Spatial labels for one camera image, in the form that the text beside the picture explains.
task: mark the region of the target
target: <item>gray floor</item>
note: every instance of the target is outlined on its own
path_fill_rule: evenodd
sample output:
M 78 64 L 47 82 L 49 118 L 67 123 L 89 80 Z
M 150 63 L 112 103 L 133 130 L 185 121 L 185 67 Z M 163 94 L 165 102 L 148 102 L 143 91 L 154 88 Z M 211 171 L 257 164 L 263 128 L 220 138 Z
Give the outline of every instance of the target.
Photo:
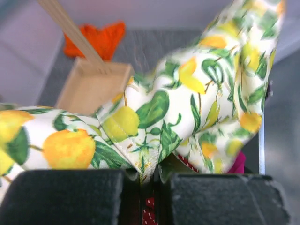
M 114 61 L 131 63 L 136 72 L 147 72 L 167 52 L 185 46 L 199 36 L 200 31 L 128 31 L 115 53 Z M 265 109 L 266 174 L 283 186 L 294 214 L 300 214 L 300 52 L 276 64 L 271 73 L 273 97 Z M 59 53 L 39 105 L 54 106 L 73 65 L 73 61 Z M 246 166 L 258 172 L 258 136 L 251 140 L 243 152 Z

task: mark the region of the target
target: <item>white wall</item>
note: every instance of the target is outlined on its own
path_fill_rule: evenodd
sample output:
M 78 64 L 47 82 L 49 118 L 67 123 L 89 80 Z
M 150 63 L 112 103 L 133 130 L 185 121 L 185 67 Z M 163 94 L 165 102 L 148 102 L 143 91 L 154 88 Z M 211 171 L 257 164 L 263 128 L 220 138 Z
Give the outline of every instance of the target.
M 60 0 L 77 24 L 104 26 L 124 20 L 129 28 L 204 29 L 231 0 Z M 276 60 L 300 47 L 300 1 L 287 0 Z M 0 95 L 35 104 L 62 41 L 62 32 L 34 1 L 0 23 Z

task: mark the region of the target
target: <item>wooden tray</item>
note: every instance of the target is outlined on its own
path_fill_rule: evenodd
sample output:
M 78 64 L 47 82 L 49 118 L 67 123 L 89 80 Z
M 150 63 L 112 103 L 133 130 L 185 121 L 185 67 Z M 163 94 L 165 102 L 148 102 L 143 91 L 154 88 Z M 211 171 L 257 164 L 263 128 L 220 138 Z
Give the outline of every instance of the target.
M 71 113 L 91 115 L 123 92 L 129 78 L 134 75 L 132 66 L 115 62 L 106 62 L 106 65 L 113 69 L 112 74 L 92 69 L 86 59 L 76 58 L 55 107 Z

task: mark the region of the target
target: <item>black object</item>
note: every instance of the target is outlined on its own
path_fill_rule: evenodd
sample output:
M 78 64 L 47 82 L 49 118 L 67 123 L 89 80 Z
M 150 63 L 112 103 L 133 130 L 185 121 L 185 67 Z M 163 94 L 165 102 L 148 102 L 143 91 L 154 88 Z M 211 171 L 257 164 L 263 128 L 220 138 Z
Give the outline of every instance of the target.
M 139 199 L 122 170 L 27 171 L 7 191 L 0 224 L 137 225 Z
M 161 183 L 160 225 L 286 225 L 272 178 L 175 174 Z

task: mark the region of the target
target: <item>metal edge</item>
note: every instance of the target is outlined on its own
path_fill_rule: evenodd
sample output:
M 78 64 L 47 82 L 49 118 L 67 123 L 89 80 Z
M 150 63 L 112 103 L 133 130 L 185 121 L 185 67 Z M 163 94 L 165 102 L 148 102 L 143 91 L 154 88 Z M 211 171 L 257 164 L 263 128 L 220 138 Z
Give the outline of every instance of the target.
M 259 174 L 265 174 L 265 147 L 264 147 L 264 116 L 262 117 L 262 125 L 258 131 L 258 160 Z

